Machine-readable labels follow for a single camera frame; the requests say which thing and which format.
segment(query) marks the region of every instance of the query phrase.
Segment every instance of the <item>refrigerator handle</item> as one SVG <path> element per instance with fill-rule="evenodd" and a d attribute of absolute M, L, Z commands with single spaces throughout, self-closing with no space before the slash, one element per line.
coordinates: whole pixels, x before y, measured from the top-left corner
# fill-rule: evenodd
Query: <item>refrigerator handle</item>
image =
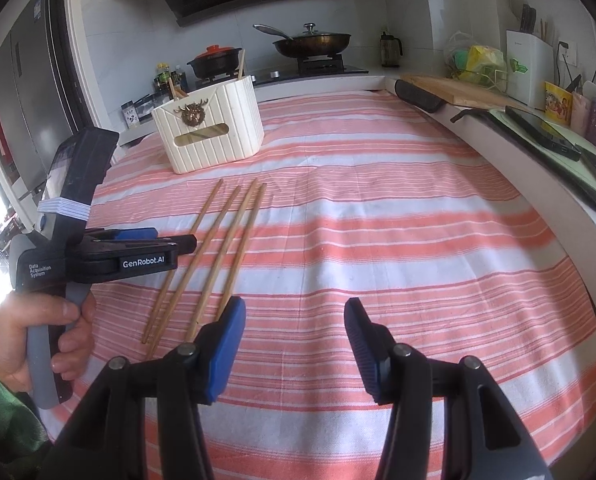
<path fill-rule="evenodd" d="M 15 62 L 18 67 L 18 77 L 22 77 L 22 64 L 20 63 L 20 42 L 15 43 Z"/>

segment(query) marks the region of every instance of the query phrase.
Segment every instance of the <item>antler decoration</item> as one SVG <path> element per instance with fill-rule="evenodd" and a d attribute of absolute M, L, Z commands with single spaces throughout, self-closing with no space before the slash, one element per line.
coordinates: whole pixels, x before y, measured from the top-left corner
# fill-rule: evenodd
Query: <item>antler decoration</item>
<path fill-rule="evenodd" d="M 199 103 L 185 105 L 184 108 L 178 107 L 176 110 L 174 110 L 174 112 L 182 114 L 183 123 L 193 128 L 203 123 L 204 118 L 206 117 L 206 114 L 204 113 L 204 107 L 208 102 L 208 99 L 205 99 L 204 101 L 201 100 Z"/>

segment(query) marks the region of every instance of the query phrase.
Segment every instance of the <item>wooden cutting board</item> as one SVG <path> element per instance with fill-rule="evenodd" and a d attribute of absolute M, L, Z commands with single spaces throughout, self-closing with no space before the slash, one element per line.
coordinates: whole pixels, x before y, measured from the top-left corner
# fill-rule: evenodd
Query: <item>wooden cutting board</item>
<path fill-rule="evenodd" d="M 485 110 L 504 108 L 505 106 L 525 108 L 520 101 L 465 81 L 413 74 L 403 74 L 400 78 L 456 106 L 484 108 Z"/>

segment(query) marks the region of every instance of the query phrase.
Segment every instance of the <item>silver screw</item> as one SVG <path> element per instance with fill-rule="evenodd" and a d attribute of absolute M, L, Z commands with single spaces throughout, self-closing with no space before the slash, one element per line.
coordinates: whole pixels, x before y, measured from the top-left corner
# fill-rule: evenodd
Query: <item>silver screw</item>
<path fill-rule="evenodd" d="M 399 357 L 409 357 L 413 349 L 409 345 L 405 345 L 404 343 L 398 343 L 395 347 L 393 347 L 393 353 L 395 353 Z"/>
<path fill-rule="evenodd" d="M 466 356 L 464 359 L 464 363 L 465 366 L 471 368 L 472 370 L 477 370 L 478 368 L 480 368 L 480 365 L 482 364 L 480 360 L 477 357 L 474 357 L 473 355 Z"/>
<path fill-rule="evenodd" d="M 191 356 L 191 355 L 195 354 L 195 350 L 196 350 L 196 348 L 193 343 L 182 343 L 176 349 L 178 354 L 183 355 L 183 356 Z"/>
<path fill-rule="evenodd" d="M 109 361 L 109 368 L 111 368 L 111 370 L 122 370 L 126 364 L 127 360 L 124 357 L 118 356 Z"/>

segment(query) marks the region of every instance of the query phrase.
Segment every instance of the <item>gray handle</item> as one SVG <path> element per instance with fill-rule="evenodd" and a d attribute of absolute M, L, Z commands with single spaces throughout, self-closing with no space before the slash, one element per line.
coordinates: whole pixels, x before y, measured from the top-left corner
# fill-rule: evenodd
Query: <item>gray handle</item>
<path fill-rule="evenodd" d="M 285 40 L 293 41 L 293 38 L 289 36 L 289 34 L 286 34 L 285 32 L 281 31 L 279 28 L 269 27 L 269 25 L 261 25 L 259 23 L 256 23 L 254 25 L 254 28 L 255 30 L 259 30 L 260 32 L 263 32 L 265 34 L 270 34 L 271 36 L 280 36 Z"/>
<path fill-rule="evenodd" d="M 67 283 L 66 298 L 82 307 L 91 290 L 91 285 L 83 283 Z M 26 359 L 33 391 L 31 398 L 38 408 L 48 410 L 71 398 L 73 387 L 70 381 L 62 379 L 60 374 L 53 373 L 51 357 L 59 352 L 58 339 L 73 328 L 68 326 L 30 326 L 26 333 Z"/>

